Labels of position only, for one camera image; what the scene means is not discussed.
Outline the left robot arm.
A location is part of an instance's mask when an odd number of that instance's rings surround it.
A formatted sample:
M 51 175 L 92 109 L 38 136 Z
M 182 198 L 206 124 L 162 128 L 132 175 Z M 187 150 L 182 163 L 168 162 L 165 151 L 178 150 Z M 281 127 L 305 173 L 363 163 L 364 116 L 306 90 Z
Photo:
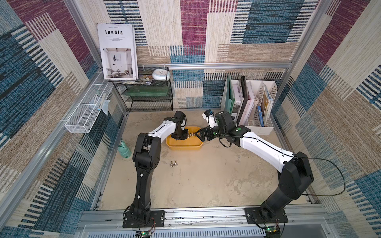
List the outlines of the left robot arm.
M 134 201 L 124 214 L 126 222 L 136 222 L 137 226 L 148 225 L 151 219 L 151 183 L 153 172 L 160 162 L 161 144 L 168 136 L 185 140 L 186 115 L 176 111 L 173 117 L 166 117 L 163 123 L 148 133 L 140 133 L 133 153 L 137 172 L 137 186 Z

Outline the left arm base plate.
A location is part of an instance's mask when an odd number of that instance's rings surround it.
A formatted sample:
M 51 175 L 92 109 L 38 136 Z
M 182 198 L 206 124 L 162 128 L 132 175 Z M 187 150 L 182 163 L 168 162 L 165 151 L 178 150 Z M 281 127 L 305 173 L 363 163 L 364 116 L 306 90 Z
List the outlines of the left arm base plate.
M 165 222 L 165 210 L 153 210 L 150 213 L 148 221 L 141 222 L 138 219 L 134 218 L 130 212 L 126 212 L 123 216 L 123 225 L 122 227 L 127 228 L 151 228 L 151 227 L 164 227 Z

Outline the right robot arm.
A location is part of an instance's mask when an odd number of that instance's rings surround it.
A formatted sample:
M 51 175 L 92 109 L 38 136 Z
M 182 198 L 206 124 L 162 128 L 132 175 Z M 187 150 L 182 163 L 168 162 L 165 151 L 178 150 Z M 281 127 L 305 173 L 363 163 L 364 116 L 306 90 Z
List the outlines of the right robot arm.
M 278 186 L 261 204 L 257 216 L 266 223 L 281 219 L 290 202 L 299 199 L 314 181 L 307 156 L 282 149 L 258 136 L 245 126 L 236 125 L 226 111 L 202 114 L 207 127 L 196 132 L 201 141 L 226 139 L 228 146 L 235 145 L 263 159 L 278 173 Z

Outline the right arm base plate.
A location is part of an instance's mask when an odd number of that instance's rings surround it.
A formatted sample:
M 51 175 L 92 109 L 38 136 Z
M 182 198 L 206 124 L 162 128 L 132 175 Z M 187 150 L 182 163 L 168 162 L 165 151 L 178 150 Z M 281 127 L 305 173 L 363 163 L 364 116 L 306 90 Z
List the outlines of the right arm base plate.
M 275 223 L 288 223 L 289 220 L 284 210 L 279 210 L 272 213 L 263 210 L 260 207 L 246 207 L 244 208 L 245 216 L 248 224 L 275 224 Z

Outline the yellow plastic storage box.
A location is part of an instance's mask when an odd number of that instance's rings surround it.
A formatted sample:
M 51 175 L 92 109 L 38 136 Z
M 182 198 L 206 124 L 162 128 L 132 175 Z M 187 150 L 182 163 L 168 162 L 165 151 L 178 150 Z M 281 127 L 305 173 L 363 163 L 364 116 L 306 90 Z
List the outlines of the yellow plastic storage box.
M 166 145 L 171 150 L 199 150 L 203 146 L 203 142 L 196 136 L 190 136 L 186 140 L 175 140 L 171 136 L 166 138 Z

